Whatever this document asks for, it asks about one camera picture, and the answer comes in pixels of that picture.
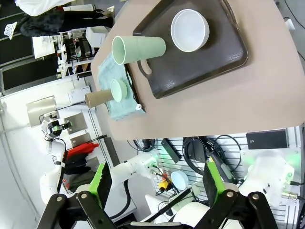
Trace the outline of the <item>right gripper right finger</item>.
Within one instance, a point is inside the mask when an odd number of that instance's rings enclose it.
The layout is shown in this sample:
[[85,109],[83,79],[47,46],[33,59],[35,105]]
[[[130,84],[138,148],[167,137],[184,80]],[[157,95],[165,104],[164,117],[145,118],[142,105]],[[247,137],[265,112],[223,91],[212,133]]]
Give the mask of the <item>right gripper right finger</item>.
[[265,195],[251,192],[244,196],[226,189],[215,162],[205,162],[203,184],[210,209],[194,229],[223,229],[229,220],[241,229],[278,229]]

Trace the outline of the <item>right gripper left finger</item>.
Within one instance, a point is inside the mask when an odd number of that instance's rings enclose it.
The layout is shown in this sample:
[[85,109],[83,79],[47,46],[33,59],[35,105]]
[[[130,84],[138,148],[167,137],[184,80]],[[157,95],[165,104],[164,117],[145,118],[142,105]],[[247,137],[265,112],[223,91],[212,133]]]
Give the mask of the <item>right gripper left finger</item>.
[[81,191],[72,197],[64,194],[51,196],[37,229],[74,229],[78,221],[86,221],[91,229],[115,229],[115,224],[104,208],[112,186],[107,163],[97,172],[93,190]]

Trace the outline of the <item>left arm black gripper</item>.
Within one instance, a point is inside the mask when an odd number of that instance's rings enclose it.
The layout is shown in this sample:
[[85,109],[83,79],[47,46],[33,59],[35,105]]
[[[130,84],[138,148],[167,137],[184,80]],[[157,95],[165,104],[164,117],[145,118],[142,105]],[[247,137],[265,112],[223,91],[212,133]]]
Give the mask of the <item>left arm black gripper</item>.
[[48,134],[61,134],[62,132],[62,125],[59,121],[52,121],[48,123],[47,133]]

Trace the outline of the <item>tall brown cup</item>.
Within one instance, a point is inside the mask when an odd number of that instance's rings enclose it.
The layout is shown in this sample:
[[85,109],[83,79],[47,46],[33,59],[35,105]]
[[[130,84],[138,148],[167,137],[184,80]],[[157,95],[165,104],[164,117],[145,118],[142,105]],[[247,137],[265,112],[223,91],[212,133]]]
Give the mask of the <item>tall brown cup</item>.
[[113,100],[113,96],[110,89],[91,92],[85,95],[85,102],[88,108],[94,108],[111,100]]

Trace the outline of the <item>teal cloth mat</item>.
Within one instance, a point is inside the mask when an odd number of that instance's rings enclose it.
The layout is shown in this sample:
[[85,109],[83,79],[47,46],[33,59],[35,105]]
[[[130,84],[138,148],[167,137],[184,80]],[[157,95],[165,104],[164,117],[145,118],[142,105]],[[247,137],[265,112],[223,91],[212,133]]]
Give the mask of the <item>teal cloth mat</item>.
[[127,85],[127,96],[121,102],[110,101],[106,103],[109,115],[114,120],[124,119],[132,114],[145,114],[143,110],[136,111],[136,101],[132,89],[128,84],[124,65],[118,65],[110,53],[98,67],[98,84],[101,90],[111,88],[111,81],[122,80]]

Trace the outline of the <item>mint green bowl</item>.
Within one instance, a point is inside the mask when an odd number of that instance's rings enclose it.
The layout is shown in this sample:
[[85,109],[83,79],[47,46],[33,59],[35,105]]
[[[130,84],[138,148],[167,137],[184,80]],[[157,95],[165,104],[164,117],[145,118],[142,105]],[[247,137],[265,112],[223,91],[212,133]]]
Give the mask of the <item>mint green bowl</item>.
[[121,102],[127,96],[127,85],[122,80],[111,81],[111,93],[116,102]]

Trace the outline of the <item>small pale blue spare bowl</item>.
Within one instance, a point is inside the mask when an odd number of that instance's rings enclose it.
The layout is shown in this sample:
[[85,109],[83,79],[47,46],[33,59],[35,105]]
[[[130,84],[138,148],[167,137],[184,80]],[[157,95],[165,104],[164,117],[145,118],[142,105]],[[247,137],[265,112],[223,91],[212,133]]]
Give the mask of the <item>small pale blue spare bowl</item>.
[[189,184],[188,176],[182,171],[173,171],[171,173],[173,184],[179,189],[184,190]]

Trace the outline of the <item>red plastic item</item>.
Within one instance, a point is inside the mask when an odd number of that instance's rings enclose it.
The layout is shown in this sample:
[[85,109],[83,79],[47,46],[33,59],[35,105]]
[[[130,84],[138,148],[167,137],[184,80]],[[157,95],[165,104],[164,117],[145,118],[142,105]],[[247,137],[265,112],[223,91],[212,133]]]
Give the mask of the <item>red plastic item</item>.
[[99,144],[96,143],[83,143],[77,147],[68,150],[67,159],[81,154],[90,154],[94,151],[95,148],[99,147]]

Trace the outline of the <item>yellow emergency stop button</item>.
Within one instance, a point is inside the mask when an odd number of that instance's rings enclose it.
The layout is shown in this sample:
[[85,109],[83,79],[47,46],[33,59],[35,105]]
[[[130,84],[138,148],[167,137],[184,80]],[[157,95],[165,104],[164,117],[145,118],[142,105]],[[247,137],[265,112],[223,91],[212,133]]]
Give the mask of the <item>yellow emergency stop button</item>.
[[173,188],[172,184],[168,183],[167,181],[160,182],[158,187],[160,191],[168,191]]

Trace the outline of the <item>black power adapter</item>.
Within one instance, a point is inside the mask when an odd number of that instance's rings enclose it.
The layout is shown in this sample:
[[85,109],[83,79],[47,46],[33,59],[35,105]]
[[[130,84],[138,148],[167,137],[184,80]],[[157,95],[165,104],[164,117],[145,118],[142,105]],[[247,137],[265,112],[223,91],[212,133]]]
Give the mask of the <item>black power adapter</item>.
[[178,163],[181,160],[182,156],[179,154],[179,152],[176,150],[176,148],[173,146],[173,144],[168,138],[164,138],[161,141],[161,145],[171,157],[171,159],[174,161],[174,163]]

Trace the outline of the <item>flat black box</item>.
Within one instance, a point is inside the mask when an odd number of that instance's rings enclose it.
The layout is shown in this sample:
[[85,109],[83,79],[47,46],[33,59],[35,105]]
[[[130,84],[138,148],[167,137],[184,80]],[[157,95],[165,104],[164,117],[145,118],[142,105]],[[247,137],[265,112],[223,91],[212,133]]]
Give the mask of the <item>flat black box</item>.
[[250,150],[287,148],[287,137],[284,129],[246,133]]

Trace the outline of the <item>bystander in black patterned top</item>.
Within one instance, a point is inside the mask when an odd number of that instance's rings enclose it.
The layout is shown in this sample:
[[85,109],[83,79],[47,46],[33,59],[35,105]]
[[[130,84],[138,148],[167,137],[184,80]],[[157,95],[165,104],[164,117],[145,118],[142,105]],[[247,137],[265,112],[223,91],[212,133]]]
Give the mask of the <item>bystander in black patterned top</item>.
[[56,36],[70,30],[105,26],[111,28],[114,19],[106,16],[102,10],[95,11],[64,11],[49,10],[39,16],[25,14],[17,22],[15,31],[26,37]]

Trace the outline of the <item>tall mint green cup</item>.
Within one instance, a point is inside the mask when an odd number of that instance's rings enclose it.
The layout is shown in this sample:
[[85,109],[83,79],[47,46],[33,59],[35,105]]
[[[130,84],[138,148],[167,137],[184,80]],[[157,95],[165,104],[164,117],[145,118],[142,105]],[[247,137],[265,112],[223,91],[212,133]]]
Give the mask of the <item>tall mint green cup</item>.
[[165,52],[161,37],[116,36],[112,41],[112,55],[118,65],[160,57]]

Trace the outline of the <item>bystander in white shirt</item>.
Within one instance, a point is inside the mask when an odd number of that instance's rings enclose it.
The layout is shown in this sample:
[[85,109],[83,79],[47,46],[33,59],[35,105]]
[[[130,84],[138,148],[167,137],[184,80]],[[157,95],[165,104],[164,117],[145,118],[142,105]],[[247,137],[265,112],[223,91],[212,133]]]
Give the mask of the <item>bystander in white shirt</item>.
[[69,2],[70,0],[15,0],[16,6],[30,16],[39,16]]

